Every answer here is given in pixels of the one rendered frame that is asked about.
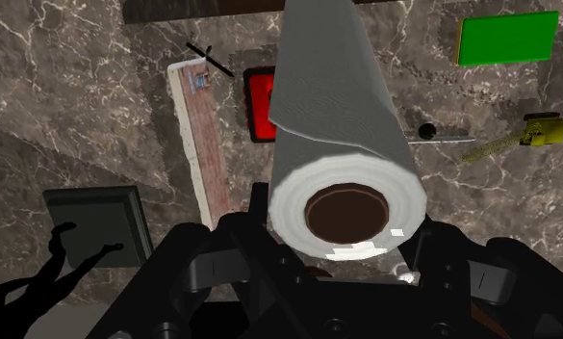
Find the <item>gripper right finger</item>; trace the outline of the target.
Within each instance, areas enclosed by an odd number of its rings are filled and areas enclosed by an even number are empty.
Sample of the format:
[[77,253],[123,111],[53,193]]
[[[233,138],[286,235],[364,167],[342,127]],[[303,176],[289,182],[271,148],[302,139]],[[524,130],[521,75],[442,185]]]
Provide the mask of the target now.
[[524,243],[494,237],[480,245],[425,218],[398,250],[422,286],[455,291],[468,274],[472,312],[503,339],[563,339],[563,272]]

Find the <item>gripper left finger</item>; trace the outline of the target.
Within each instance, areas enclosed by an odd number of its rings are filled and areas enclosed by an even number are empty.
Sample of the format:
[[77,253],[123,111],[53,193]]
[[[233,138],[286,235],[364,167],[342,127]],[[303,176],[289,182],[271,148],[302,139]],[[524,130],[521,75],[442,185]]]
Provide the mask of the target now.
[[309,339],[312,276],[265,223],[269,186],[210,232],[176,225],[86,339]]

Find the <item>black figure on grey base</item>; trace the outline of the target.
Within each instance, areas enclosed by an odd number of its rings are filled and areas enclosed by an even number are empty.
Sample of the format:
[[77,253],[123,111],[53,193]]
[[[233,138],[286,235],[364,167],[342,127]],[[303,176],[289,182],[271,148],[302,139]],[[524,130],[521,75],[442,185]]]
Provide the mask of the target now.
[[49,260],[33,276],[0,284],[0,339],[24,339],[41,316],[94,268],[136,268],[154,250],[135,186],[42,193],[54,227]]

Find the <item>brown book white pages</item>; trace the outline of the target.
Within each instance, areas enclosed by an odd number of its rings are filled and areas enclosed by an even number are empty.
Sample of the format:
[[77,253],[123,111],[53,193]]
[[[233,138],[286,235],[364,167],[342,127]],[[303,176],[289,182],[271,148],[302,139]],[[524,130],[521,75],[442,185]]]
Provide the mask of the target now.
[[166,74],[200,219],[215,229],[219,218],[231,211],[231,200],[207,62],[195,58],[174,63]]

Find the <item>yellow green brush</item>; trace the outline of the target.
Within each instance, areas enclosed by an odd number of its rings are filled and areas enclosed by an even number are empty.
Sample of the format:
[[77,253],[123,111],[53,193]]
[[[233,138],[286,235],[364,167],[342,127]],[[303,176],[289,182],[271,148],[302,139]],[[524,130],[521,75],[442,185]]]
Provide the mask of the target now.
[[525,127],[500,139],[482,144],[462,155],[471,164],[516,146],[545,146],[563,143],[563,117],[557,112],[524,115]]

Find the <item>grey blade with black knob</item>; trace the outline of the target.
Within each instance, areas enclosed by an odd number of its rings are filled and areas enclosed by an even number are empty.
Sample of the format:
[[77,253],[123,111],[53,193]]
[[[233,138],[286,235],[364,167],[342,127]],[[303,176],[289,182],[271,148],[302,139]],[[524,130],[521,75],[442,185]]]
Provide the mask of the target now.
[[419,126],[416,132],[405,133],[409,144],[432,144],[432,143],[471,143],[475,141],[470,136],[444,136],[439,135],[437,127],[430,122]]

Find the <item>thin black cross-shaped tool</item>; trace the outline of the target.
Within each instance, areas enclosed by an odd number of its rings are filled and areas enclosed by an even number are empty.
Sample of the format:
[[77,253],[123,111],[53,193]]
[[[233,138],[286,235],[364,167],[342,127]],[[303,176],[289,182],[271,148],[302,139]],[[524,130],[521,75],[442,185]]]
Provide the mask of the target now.
[[220,70],[222,73],[224,73],[225,75],[234,78],[234,73],[228,69],[226,66],[222,65],[221,63],[219,63],[216,59],[214,59],[211,56],[212,53],[212,49],[213,46],[212,45],[208,45],[206,47],[205,50],[202,50],[200,48],[198,48],[197,46],[193,45],[190,42],[186,43],[186,46],[195,54],[197,54],[199,57],[203,58],[207,63],[213,65],[214,67],[216,67],[218,70]]

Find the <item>white paper towel roll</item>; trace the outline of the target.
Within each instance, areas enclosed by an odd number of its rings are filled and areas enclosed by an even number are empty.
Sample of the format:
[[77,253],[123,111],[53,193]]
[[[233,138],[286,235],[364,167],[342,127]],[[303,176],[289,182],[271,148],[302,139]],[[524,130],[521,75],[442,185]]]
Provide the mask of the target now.
[[355,261],[416,232],[426,192],[353,0],[286,0],[269,118],[269,216],[288,246]]

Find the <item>green book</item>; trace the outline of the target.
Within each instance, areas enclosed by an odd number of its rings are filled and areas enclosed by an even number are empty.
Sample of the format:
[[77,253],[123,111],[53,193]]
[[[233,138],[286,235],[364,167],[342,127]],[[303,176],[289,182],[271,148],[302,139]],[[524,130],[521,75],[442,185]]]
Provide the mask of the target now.
[[558,20],[559,11],[463,18],[454,62],[467,67],[547,61]]

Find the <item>red flat device black frame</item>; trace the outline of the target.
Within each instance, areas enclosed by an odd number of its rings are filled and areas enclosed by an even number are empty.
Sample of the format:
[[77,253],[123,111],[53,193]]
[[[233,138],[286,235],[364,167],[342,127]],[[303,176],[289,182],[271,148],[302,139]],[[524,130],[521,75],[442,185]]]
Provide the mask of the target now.
[[274,71],[274,66],[257,66],[243,72],[246,126],[254,143],[275,142],[276,126],[269,121]]

